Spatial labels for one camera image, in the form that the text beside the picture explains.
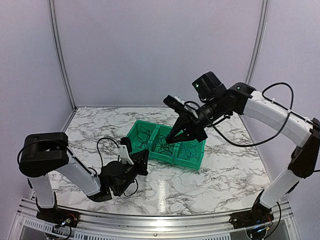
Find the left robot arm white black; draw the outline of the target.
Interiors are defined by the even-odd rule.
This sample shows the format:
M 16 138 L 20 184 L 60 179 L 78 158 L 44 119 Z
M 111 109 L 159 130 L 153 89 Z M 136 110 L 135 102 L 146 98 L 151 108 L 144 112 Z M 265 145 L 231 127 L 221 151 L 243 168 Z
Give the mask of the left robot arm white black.
M 71 151 L 64 132 L 28 135 L 17 154 L 17 163 L 35 192 L 38 211 L 53 223 L 63 219 L 49 179 L 53 171 L 65 176 L 91 201 L 98 203 L 124 195 L 137 176 L 148 175 L 148 149 L 133 152 L 128 137 L 121 138 L 116 147 L 119 150 L 117 160 L 103 165 L 100 173 L 94 173 Z

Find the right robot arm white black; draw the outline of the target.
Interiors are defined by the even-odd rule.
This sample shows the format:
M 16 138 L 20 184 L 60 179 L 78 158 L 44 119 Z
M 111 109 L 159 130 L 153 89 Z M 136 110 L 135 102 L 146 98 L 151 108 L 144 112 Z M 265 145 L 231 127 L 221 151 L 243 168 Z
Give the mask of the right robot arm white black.
M 264 91 L 243 82 L 230 88 L 209 71 L 197 78 L 192 86 L 198 94 L 202 106 L 194 101 L 184 101 L 178 96 L 164 98 L 163 102 L 173 109 L 178 118 L 166 137 L 169 144 L 207 139 L 205 128 L 215 128 L 218 119 L 225 119 L 236 113 L 264 123 L 276 130 L 276 134 L 255 145 L 269 142 L 283 134 L 295 145 L 286 170 L 263 190 L 256 198 L 247 219 L 258 224 L 277 201 L 290 193 L 302 180 L 310 177 L 316 170 L 320 150 L 320 122 L 318 119 L 303 117 L 275 100 L 267 97 Z

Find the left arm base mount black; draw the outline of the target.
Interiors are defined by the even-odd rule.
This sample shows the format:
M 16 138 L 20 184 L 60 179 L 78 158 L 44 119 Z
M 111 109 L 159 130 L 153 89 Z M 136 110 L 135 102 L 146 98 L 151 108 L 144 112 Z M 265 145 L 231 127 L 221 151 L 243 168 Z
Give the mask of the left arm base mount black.
M 43 212 L 38 211 L 36 218 L 56 225 L 61 224 L 67 219 L 70 219 L 68 225 L 72 228 L 75 228 L 78 225 L 80 213 L 78 211 L 67 210 L 63 208 L 59 208 L 58 211 L 53 212 L 51 212 L 49 209 L 45 209 Z

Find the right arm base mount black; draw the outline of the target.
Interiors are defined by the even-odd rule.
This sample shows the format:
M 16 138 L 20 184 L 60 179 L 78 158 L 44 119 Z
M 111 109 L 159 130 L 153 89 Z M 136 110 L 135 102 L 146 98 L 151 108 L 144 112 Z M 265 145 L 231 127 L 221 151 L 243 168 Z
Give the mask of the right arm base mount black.
M 271 223 L 274 215 L 271 210 L 263 212 L 262 210 L 245 210 L 234 212 L 230 215 L 229 223 L 234 229 L 248 228 L 265 223 Z

